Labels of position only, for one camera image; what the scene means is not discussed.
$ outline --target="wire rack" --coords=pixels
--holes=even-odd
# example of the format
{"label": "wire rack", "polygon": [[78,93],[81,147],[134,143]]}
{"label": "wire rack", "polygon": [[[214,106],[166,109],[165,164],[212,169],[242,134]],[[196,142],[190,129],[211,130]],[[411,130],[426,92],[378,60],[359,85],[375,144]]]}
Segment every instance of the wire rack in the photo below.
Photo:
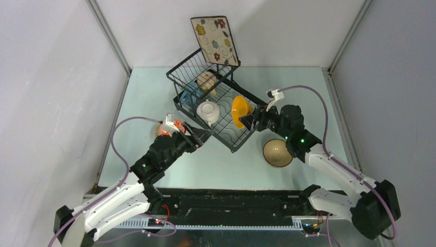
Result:
{"label": "wire rack", "polygon": [[[193,54],[185,58],[178,65],[167,72],[167,77],[183,90],[191,93],[197,100],[204,99],[211,93],[225,78],[230,75],[233,81],[233,72],[238,66],[218,65],[206,62],[201,49],[196,50]],[[212,72],[217,77],[217,82],[210,81],[211,78],[205,78],[203,72]]]}
{"label": "wire rack", "polygon": [[[200,49],[197,50],[167,73],[167,77],[174,82],[177,93],[174,104],[179,111],[203,128],[212,129],[215,138],[232,152],[236,152],[248,140],[252,132],[235,126],[231,116],[233,99],[236,96],[242,96],[253,108],[257,105],[266,105],[266,103],[233,80],[233,71],[237,67],[207,63],[200,52]],[[196,80],[203,72],[211,72],[217,78],[217,82],[207,91],[201,90],[201,85],[196,84]],[[183,101],[183,96],[188,96],[188,99]],[[211,127],[196,113],[197,106],[206,100],[215,102],[220,108],[220,117]]]}

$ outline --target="beige bowl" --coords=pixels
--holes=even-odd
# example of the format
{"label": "beige bowl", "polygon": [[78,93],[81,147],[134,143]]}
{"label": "beige bowl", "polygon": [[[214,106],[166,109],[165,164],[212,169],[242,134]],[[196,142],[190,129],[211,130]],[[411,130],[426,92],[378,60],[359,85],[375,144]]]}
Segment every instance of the beige bowl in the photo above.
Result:
{"label": "beige bowl", "polygon": [[263,146],[263,157],[274,167],[285,167],[292,161],[284,140],[274,139]]}

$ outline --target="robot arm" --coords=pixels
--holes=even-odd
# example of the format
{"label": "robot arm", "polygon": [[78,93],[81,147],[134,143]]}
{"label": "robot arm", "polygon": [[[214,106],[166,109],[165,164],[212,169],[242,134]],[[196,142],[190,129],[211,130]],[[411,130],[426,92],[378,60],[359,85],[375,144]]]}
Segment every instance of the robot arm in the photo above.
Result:
{"label": "robot arm", "polygon": [[[201,147],[212,135],[211,131],[197,129],[183,123],[186,134],[171,125],[172,116],[169,114],[163,123],[169,135],[160,135],[150,145],[148,152],[131,168],[125,182],[117,183],[91,200],[69,209],[63,206],[56,212],[54,232],[57,232],[68,220],[77,214],[85,216],[85,235],[82,245],[92,246],[104,233],[119,223],[140,213],[156,213],[161,208],[162,195],[153,186],[164,175],[165,171],[185,152],[192,153]],[[84,211],[88,205],[98,201],[93,207]],[[62,243],[65,233],[59,235]]]}
{"label": "robot arm", "polygon": [[279,134],[286,140],[287,150],[292,157],[327,175],[347,194],[340,195],[312,185],[300,195],[307,213],[316,210],[333,213],[353,222],[365,237],[375,239],[391,225],[391,221],[368,187],[371,186],[387,203],[394,220],[401,216],[395,187],[389,181],[379,183],[326,151],[322,141],[305,129],[299,106],[285,105],[278,113],[274,105],[283,98],[283,93],[271,90],[267,94],[271,98],[270,104],[258,106],[251,114],[241,117],[240,121],[250,130],[269,129]]}

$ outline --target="floral cutting board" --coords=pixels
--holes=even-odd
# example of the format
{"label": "floral cutting board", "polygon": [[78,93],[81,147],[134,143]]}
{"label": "floral cutting board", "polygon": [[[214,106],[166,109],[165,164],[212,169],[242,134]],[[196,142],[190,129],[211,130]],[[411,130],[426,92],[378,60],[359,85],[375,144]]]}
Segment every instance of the floral cutting board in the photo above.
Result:
{"label": "floral cutting board", "polygon": [[206,62],[239,66],[225,16],[194,17],[191,18],[191,23]]}

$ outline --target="white wall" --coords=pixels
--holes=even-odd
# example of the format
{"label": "white wall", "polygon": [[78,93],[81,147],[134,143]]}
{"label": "white wall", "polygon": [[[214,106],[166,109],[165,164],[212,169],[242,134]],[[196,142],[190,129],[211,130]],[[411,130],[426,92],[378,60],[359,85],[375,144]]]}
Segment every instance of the white wall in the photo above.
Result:
{"label": "white wall", "polygon": [[0,16],[0,245],[47,246],[95,181],[125,74],[84,0]]}
{"label": "white wall", "polygon": [[399,246],[434,246],[436,2],[374,1],[334,79],[362,166],[398,194]]}
{"label": "white wall", "polygon": [[226,15],[242,66],[329,66],[364,0],[98,1],[131,66],[198,49],[190,18]]}

